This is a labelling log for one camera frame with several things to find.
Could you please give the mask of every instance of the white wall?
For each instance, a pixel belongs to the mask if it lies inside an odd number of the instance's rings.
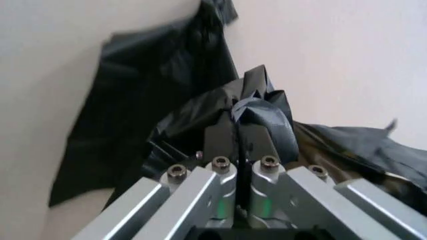
[[[234,0],[238,73],[265,64],[294,119],[383,128],[427,150],[426,0]]]
[[[0,239],[37,239],[102,41],[194,13],[199,0],[2,0]]]

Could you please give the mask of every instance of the black garbage bag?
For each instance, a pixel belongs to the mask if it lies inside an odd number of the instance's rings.
[[[238,78],[223,36],[231,0],[203,0],[195,17],[106,43],[68,136],[49,206],[114,188],[141,159],[150,132],[187,100]]]

